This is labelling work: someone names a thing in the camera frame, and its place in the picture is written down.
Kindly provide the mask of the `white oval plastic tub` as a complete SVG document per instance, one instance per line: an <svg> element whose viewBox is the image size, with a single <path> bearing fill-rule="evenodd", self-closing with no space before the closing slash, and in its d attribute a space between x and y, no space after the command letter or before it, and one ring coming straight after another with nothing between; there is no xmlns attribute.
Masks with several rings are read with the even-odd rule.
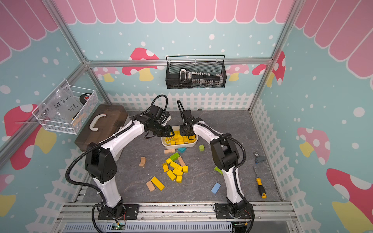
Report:
<svg viewBox="0 0 373 233"><path fill-rule="evenodd" d="M173 126L174 136L170 136L174 138L174 141L171 144L166 144L165 137L161 138L162 145L166 149L178 149L178 148L190 148L196 145L198 140L197 135L195 136L181 136L179 132L179 126Z"/></svg>

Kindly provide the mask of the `rainbow striped block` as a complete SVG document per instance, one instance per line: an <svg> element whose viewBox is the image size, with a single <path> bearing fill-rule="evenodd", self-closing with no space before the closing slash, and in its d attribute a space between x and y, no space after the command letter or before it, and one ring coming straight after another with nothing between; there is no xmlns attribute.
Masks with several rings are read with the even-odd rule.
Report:
<svg viewBox="0 0 373 233"><path fill-rule="evenodd" d="M167 137L167 138L165 138L165 142L166 142L166 144L171 144L172 142L174 141L174 138L172 138L172 137Z"/></svg>

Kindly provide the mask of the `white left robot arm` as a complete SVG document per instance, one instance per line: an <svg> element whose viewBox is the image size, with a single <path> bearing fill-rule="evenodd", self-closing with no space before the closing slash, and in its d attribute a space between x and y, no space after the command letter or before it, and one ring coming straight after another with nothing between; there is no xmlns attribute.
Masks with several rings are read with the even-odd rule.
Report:
<svg viewBox="0 0 373 233"><path fill-rule="evenodd" d="M116 162L124 147L143 133L153 133L156 137L174 135L172 127L167 124L171 118L167 107L159 107L155 104L160 98L168 100L164 94L156 96L145 111L130 117L129 123L111 137L98 144L91 143L87 150L78 156L66 170L65 179L68 183L91 187L98 192L102 202L96 205L95 209L108 218L117 220L126 213L115 180L118 170ZM81 159L85 159L85 170L94 179L95 184L79 182L71 178L72 169Z"/></svg>

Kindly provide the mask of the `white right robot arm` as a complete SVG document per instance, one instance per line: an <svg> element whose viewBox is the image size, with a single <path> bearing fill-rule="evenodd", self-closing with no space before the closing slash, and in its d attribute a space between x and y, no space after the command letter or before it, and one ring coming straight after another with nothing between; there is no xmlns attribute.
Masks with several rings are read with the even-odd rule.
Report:
<svg viewBox="0 0 373 233"><path fill-rule="evenodd" d="M180 126L180 134L182 136L198 136L210 144L213 161L223 173L227 190L227 209L230 215L238 218L246 213L253 222L254 211L242 193L238 177L238 168L246 161L244 147L229 133L218 133L200 118L195 118L191 110L186 110L183 107L180 100L177 101L177 106L183 121Z"/></svg>

